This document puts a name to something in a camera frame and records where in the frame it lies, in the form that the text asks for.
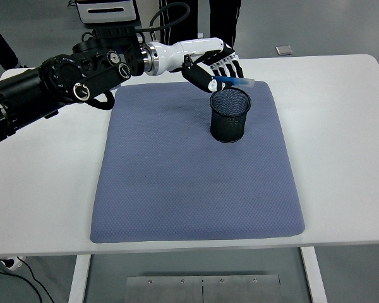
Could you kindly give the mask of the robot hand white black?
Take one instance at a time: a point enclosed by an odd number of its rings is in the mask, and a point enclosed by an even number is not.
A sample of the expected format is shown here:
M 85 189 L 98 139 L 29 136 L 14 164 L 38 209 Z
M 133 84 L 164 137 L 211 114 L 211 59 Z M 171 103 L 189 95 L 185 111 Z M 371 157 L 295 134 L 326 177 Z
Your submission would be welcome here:
M 184 79 L 207 93 L 233 86 L 230 78 L 244 77 L 235 50 L 219 38 L 186 40 L 173 45 L 149 42 L 143 49 L 149 59 L 146 74 L 180 72 Z

